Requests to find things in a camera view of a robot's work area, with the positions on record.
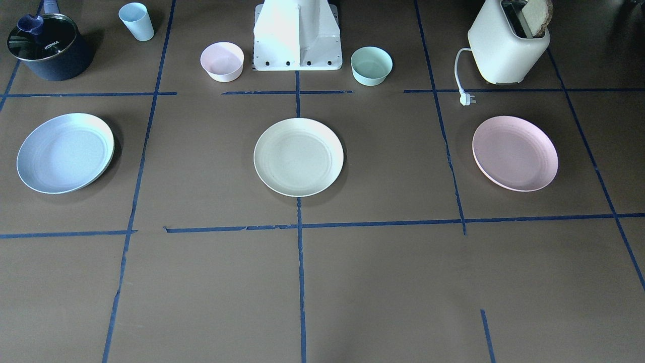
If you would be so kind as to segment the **dark blue saucepan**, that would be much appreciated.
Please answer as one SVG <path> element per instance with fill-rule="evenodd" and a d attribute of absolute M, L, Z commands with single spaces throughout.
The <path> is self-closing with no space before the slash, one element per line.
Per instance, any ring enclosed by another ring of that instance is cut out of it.
<path fill-rule="evenodd" d="M 42 2 L 42 15 L 27 14 L 9 33 L 9 52 L 35 75 L 48 81 L 70 80 L 94 59 L 77 24 L 60 12 L 57 1 Z"/>

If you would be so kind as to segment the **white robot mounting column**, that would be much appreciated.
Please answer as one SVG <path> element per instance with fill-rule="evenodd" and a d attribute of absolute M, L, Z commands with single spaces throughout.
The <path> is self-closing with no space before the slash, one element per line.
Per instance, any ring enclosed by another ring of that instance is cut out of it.
<path fill-rule="evenodd" d="M 343 64 L 338 9 L 328 1 L 265 1 L 255 7 L 257 71 L 335 71 Z"/>

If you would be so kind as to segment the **green bowl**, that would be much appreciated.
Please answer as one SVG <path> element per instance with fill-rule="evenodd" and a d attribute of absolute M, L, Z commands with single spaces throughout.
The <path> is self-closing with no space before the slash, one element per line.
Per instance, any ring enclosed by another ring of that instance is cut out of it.
<path fill-rule="evenodd" d="M 357 49 L 350 58 L 353 78 L 364 86 L 380 85 L 393 69 L 394 62 L 382 48 L 366 46 Z"/>

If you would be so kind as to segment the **bread slice in toaster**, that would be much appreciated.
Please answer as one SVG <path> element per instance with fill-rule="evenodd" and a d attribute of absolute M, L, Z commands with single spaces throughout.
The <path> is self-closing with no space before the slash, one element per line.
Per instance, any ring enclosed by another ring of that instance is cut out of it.
<path fill-rule="evenodd" d="M 531 0 L 526 1 L 521 13 L 530 30 L 532 38 L 543 37 L 553 16 L 553 2 Z"/>

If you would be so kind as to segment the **pink plate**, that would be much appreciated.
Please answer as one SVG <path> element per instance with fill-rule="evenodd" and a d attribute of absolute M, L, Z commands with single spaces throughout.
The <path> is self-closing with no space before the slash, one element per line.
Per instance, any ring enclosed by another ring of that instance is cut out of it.
<path fill-rule="evenodd" d="M 543 189 L 558 172 L 558 154 L 551 139 L 519 117 L 495 116 L 479 124 L 472 153 L 482 174 L 511 191 Z"/>

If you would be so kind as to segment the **white toaster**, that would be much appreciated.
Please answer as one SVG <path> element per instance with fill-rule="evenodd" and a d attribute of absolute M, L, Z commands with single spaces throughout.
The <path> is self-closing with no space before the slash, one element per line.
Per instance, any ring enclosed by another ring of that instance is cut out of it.
<path fill-rule="evenodd" d="M 543 24 L 530 25 L 529 1 L 486 1 L 468 30 L 468 41 L 481 76 L 491 84 L 524 80 L 550 44 Z"/>

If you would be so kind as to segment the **light blue cup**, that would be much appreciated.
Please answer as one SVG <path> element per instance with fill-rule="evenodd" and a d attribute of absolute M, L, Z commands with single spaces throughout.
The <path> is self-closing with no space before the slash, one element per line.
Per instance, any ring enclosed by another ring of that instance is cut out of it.
<path fill-rule="evenodd" d="M 119 9 L 119 18 L 138 41 L 148 41 L 154 37 L 154 28 L 143 3 L 127 3 Z"/>

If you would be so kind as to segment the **pink bowl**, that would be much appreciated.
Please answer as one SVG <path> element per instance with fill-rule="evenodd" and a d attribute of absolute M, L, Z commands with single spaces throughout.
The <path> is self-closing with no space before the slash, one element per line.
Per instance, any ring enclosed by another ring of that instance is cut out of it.
<path fill-rule="evenodd" d="M 212 80 L 227 83 L 242 73 L 244 52 L 234 43 L 213 43 L 202 51 L 200 64 Z"/>

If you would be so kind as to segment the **blue plate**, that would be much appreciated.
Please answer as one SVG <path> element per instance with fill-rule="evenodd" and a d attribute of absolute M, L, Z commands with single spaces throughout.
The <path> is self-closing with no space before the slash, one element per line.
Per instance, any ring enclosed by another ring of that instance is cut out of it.
<path fill-rule="evenodd" d="M 106 122 L 89 113 L 67 113 L 28 135 L 19 149 L 16 169 L 28 188 L 60 195 L 98 179 L 114 151 L 115 138 Z"/>

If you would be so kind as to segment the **cream plate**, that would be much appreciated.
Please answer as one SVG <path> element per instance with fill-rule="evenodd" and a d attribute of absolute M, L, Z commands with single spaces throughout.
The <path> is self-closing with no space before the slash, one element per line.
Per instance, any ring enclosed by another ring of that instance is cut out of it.
<path fill-rule="evenodd" d="M 306 197 L 329 188 L 345 163 L 339 137 L 309 118 L 284 119 L 267 128 L 253 151 L 256 174 L 284 196 Z"/>

